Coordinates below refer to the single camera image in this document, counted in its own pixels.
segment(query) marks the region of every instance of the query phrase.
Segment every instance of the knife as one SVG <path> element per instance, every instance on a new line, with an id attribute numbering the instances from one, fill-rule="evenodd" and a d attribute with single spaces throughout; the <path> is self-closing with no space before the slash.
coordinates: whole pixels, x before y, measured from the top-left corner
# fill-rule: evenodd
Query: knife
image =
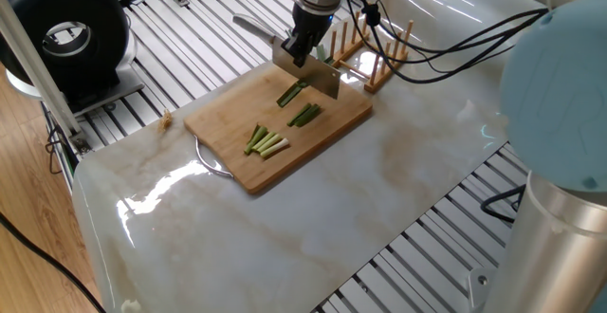
<path id="1" fill-rule="evenodd" d="M 340 93 L 340 72 L 331 65 L 308 55 L 302 67 L 293 64 L 294 58 L 286 52 L 278 34 L 257 19 L 243 14 L 234 14 L 234 24 L 246 29 L 272 46 L 272 62 L 299 80 L 305 80 L 323 94 L 337 99 Z"/>

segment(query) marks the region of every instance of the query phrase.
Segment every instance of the marble tabletop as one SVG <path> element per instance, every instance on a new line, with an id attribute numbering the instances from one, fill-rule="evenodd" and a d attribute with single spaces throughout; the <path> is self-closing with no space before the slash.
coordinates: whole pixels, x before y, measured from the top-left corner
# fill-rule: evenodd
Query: marble tabletop
<path id="1" fill-rule="evenodd" d="M 419 44 L 444 47 L 536 7 L 508 1 L 385 3 L 398 25 L 415 17 Z M 373 59 L 363 52 L 351 64 L 364 70 Z M 367 121 L 261 195 L 205 169 L 183 127 L 230 84 L 173 112 L 165 134 L 152 124 L 86 156 L 73 202 L 103 305 L 109 312 L 309 312 L 506 141 L 498 108 L 504 61 L 440 83 L 392 78 L 370 96 Z M 421 65 L 402 70 L 433 75 Z M 342 79 L 362 91 L 352 75 Z"/>

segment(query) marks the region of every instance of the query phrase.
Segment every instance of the green onion piece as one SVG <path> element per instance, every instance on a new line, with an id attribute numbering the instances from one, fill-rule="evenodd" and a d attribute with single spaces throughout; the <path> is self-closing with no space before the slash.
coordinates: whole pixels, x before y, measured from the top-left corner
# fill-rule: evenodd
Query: green onion piece
<path id="1" fill-rule="evenodd" d="M 298 127 L 303 127 L 307 125 L 310 121 L 316 118 L 317 115 L 321 112 L 321 107 L 317 104 L 312 105 L 310 109 L 308 109 L 303 115 L 301 115 L 297 120 L 295 120 L 295 125 Z"/>
<path id="2" fill-rule="evenodd" d="M 263 145 L 264 145 L 264 143 L 266 143 L 266 142 L 267 142 L 269 139 L 271 139 L 271 138 L 272 138 L 273 136 L 275 136 L 275 135 L 276 135 L 276 133 L 274 133 L 274 132 L 269 132 L 269 133 L 267 133 L 267 135 L 266 135 L 264 138 L 262 138 L 262 139 L 261 139 L 259 142 L 257 142 L 257 143 L 256 143 L 256 144 L 253 146 L 253 151 L 255 151 L 255 152 L 259 152 L 259 148 L 260 148 L 261 146 L 263 146 Z"/>
<path id="3" fill-rule="evenodd" d="M 292 126 L 293 126 L 293 124 L 295 124 L 295 121 L 296 121 L 296 120 L 297 120 L 297 119 L 298 119 L 298 118 L 299 118 L 301 115 L 303 115 L 303 114 L 305 113 L 305 111 L 307 111 L 308 109 L 310 109 L 310 107 L 312 107 L 312 104 L 310 104 L 310 103 L 306 104 L 306 105 L 305 105 L 305 106 L 302 108 L 302 110 L 300 110 L 300 112 L 299 112 L 299 113 L 297 113 L 297 115 L 296 115 L 296 116 L 294 116 L 294 117 L 293 117 L 293 119 L 291 119 L 291 121 L 289 121 L 289 122 L 288 122 L 286 125 L 287 125 L 287 126 L 289 126 L 289 127 L 292 127 Z"/>
<path id="4" fill-rule="evenodd" d="M 257 152 L 259 152 L 260 154 L 263 153 L 266 149 L 272 147 L 276 142 L 280 141 L 282 138 L 283 137 L 279 136 L 278 134 L 273 136 L 271 139 L 266 141 L 266 143 L 264 143 L 261 147 L 259 147 Z"/>
<path id="5" fill-rule="evenodd" d="M 253 138 L 248 142 L 247 144 L 247 148 L 245 149 L 245 154 L 248 156 L 250 154 L 250 151 L 253 150 L 253 146 L 259 142 L 264 135 L 267 133 L 267 128 L 266 127 L 260 127 L 259 125 L 257 126 L 257 128 L 255 128 L 255 135 L 253 136 Z"/>
<path id="6" fill-rule="evenodd" d="M 259 124 L 256 124 L 255 129 L 253 130 L 253 134 L 250 135 L 250 139 L 248 140 L 247 144 L 249 144 L 251 141 L 253 141 L 253 138 L 255 138 L 255 133 L 257 133 L 259 128 L 260 128 Z"/>
<path id="7" fill-rule="evenodd" d="M 293 100 L 293 98 L 300 93 L 300 91 L 302 91 L 302 89 L 299 86 L 299 83 L 294 83 L 293 85 L 291 85 L 286 92 L 283 94 L 283 96 L 281 96 L 280 99 L 278 99 L 276 102 L 278 103 L 278 105 L 283 108 L 285 107 L 285 105 L 287 105 L 291 100 Z"/>
<path id="8" fill-rule="evenodd" d="M 319 61 L 324 61 L 326 59 L 326 52 L 324 52 L 324 45 L 319 44 L 316 46 L 316 56 Z"/>
<path id="9" fill-rule="evenodd" d="M 283 138 L 280 142 L 278 142 L 277 144 L 273 145 L 272 147 L 266 149 L 264 152 L 262 152 L 260 154 L 260 156 L 262 156 L 262 158 L 267 158 L 271 155 L 274 154 L 274 152 L 278 152 L 280 150 L 282 150 L 283 148 L 285 148 L 286 146 L 288 146 L 288 140 L 286 138 Z"/>

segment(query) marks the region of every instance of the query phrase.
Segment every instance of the cutting board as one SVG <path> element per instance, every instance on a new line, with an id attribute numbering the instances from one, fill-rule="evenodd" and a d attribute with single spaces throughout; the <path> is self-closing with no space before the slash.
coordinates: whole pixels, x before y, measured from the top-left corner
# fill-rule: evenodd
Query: cutting board
<path id="1" fill-rule="evenodd" d="M 337 100 L 308 86 L 281 108 L 276 101 L 297 79 L 272 63 L 258 67 L 184 120 L 186 128 L 221 159 L 248 193 L 261 191 L 302 165 L 371 114 L 373 106 L 364 95 L 341 83 Z M 304 127 L 288 127 L 286 123 L 306 103 L 318 104 L 321 113 Z M 290 147 L 268 159 L 255 153 L 245 155 L 256 124 L 287 138 Z"/>

